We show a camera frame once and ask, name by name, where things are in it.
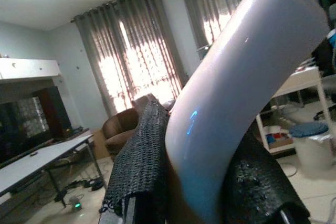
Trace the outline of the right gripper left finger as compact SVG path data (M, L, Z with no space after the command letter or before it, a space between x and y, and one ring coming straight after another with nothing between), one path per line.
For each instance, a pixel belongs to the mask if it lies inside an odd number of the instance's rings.
M134 135L117 155L99 210L99 223L165 223L167 110L150 101Z

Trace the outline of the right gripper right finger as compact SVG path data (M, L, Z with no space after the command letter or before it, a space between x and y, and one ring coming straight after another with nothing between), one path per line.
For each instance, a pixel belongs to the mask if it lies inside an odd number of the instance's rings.
M247 131L222 186L224 223L309 223L310 212L274 157Z

